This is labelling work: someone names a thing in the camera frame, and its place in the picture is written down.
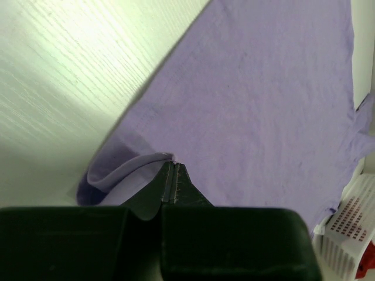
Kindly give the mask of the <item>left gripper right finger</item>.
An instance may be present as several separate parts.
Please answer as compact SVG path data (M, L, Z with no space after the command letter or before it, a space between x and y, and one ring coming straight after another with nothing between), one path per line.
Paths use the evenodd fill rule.
M303 219L282 208L215 207L183 164L165 163L164 280L322 280Z

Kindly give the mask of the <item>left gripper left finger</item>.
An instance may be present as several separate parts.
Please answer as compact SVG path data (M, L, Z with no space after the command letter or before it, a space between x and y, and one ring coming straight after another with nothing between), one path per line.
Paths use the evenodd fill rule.
M159 210L174 164L111 207L1 210L2 280L161 280Z

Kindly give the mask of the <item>lavender t shirt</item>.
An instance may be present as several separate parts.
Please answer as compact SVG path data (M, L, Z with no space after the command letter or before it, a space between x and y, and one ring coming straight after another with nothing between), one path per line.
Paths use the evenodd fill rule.
M354 107L350 1L211 1L89 165L80 205L119 205L165 161L216 206L296 211L313 229L374 151Z

